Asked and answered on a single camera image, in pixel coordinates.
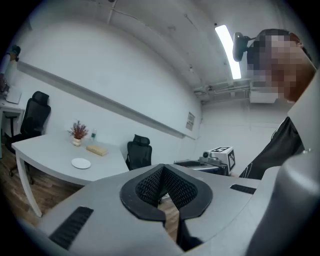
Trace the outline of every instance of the ceiling light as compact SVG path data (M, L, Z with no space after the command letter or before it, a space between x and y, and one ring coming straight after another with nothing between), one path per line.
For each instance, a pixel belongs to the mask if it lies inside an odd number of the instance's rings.
M232 54L234 42L232 41L232 38L227 29L227 26L226 25L216 26L215 31L221 40L226 56L228 58L229 65L231 68L232 78L240 79L241 78L240 65L238 62L234 60L234 57Z

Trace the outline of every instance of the black mesh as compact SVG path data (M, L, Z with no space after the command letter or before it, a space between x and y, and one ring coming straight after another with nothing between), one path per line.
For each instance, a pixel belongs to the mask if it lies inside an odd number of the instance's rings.
M129 169L134 170L151 165L152 147L139 145L137 142L129 142L128 164Z
M141 180L135 187L135 192L141 200L157 207L164 189L178 210L195 199L198 193L195 185L165 167Z
M48 99L49 99L49 95L41 92L41 91L36 91L33 95L32 95L32 99L34 99L35 101L39 102L41 105L47 105L48 104Z
M185 220L203 214L213 198L210 187L170 165L156 167L128 180L121 188L120 199L128 211L141 220L166 223L166 215L159 210L158 199L168 192L179 210L177 244L184 250L201 245L202 241L189 234Z
M150 144L150 139L136 134L134 135L133 141L139 143L141 146L147 146Z
M21 134L33 137L36 130L43 128L50 111L50 106L41 105L34 99L29 99L21 125Z
M160 192L162 191L162 169L141 180L135 187L137 196L144 202L154 207L158 206Z
M163 178L168 194L178 210L197 196L197 187L172 171L164 169Z

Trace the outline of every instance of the gray panel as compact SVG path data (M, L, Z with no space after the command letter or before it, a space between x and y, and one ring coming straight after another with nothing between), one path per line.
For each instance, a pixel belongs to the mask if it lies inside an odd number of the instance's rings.
M244 255L257 225L267 209L278 170L279 167L267 169L257 190L243 210L223 230L212 237L212 239L190 250L185 256ZM210 229L211 226L207 224L204 227L205 229Z
M94 212L69 251L79 255L179 255L182 250L165 231L162 222L144 221L122 204L122 186L155 165L92 182L47 213L38 228L48 236L77 207Z
M202 216L185 221L192 236L202 241L209 240L224 229L240 213L253 196L252 194L236 191L230 187L233 184L239 184L257 188L261 182L257 179L222 176L189 168L186 169L177 165L173 166L207 183L212 189L212 202Z
M154 166L88 184L47 213L38 228L49 236L77 207L85 206L94 212L70 246L70 252L79 255L181 255L183 251L170 239L161 222L136 218L119 197L128 180ZM213 191L213 200L203 215L186 220L190 235L205 242L188 254L243 254L266 210L278 167L268 169L260 181L172 166L204 181ZM254 195L246 194L230 189L233 184L257 190Z

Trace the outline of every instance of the chair headrest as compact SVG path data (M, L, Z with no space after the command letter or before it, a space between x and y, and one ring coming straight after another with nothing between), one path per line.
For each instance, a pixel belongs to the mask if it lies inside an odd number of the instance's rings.
M142 137L139 135L134 135L134 142L138 143L141 146L148 146L150 144L150 139L148 139L147 137Z
M49 95L41 92L41 91L36 91L33 95L32 95L32 99L34 99L35 101L39 102L41 105L48 105L48 99L49 99Z

